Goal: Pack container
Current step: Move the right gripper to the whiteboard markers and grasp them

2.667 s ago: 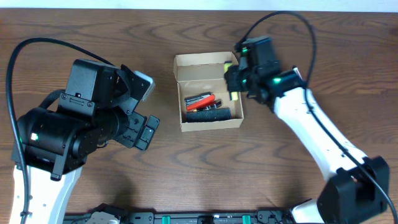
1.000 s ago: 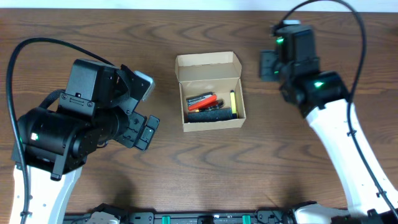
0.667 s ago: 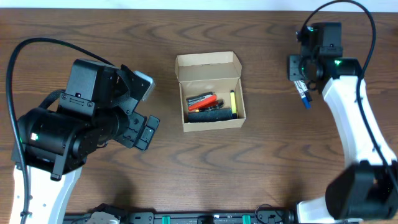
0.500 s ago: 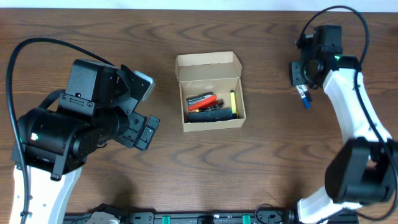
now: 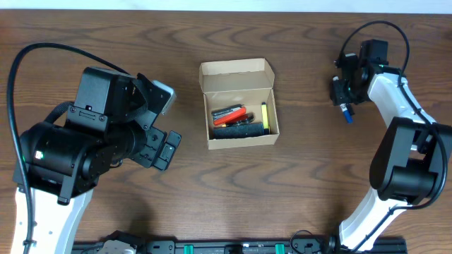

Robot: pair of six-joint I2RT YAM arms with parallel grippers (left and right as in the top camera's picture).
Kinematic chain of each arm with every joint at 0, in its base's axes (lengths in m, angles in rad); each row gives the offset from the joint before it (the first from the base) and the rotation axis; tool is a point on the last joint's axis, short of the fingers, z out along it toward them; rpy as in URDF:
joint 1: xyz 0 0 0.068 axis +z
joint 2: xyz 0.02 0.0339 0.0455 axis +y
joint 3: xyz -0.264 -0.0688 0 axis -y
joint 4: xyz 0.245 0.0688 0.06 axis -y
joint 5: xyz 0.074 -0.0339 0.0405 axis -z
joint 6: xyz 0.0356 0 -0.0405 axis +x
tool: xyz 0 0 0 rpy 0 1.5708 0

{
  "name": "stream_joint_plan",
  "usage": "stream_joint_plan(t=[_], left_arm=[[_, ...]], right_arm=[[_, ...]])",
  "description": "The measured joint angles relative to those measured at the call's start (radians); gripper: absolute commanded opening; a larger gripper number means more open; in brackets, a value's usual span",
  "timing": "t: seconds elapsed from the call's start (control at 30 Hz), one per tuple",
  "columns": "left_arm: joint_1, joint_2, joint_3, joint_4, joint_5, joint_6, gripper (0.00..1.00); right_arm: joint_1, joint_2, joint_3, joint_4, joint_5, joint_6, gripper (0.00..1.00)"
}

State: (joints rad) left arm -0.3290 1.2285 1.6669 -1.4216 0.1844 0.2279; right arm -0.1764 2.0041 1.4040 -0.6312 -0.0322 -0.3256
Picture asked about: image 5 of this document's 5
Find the yellow highlighter pen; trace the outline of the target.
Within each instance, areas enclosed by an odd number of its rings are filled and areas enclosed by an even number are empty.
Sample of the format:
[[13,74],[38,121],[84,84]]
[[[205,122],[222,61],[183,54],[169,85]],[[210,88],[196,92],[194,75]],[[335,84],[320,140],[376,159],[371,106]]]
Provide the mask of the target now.
[[262,124],[263,124],[263,132],[265,135],[270,134],[270,126],[268,120],[268,107],[265,102],[261,103],[261,112],[262,112]]

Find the white marker blue cap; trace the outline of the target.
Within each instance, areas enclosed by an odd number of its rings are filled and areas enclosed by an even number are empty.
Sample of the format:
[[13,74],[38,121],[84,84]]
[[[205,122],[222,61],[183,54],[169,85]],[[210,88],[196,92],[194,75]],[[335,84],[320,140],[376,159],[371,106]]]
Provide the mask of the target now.
[[350,113],[350,110],[349,110],[348,107],[347,107],[347,104],[341,104],[341,105],[340,105],[340,108],[341,108],[341,110],[342,110],[342,113],[343,113],[343,115],[344,115],[345,120],[347,121],[347,123],[353,123],[352,115],[351,115],[351,113]]

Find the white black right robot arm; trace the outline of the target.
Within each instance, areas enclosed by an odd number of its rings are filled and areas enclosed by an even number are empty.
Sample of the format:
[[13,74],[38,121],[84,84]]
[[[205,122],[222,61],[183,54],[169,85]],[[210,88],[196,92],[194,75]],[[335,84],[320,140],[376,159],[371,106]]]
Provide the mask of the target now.
[[436,201],[447,179],[451,127],[423,110],[387,53],[386,41],[367,40],[359,54],[340,54],[335,63],[342,75],[331,82],[333,105],[352,123],[352,105],[373,102],[387,127],[371,161],[367,194],[330,240],[335,252],[370,251],[398,215]]

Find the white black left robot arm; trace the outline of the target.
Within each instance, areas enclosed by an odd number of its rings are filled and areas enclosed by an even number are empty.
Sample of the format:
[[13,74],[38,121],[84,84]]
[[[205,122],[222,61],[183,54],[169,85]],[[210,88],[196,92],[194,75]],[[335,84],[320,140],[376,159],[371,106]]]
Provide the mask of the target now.
[[20,137],[24,167],[17,167],[16,226],[11,250],[25,251],[33,219],[30,253],[69,253],[102,174],[125,159],[164,171],[181,136],[154,126],[175,101],[175,91],[144,75],[106,68],[84,70],[78,93]]

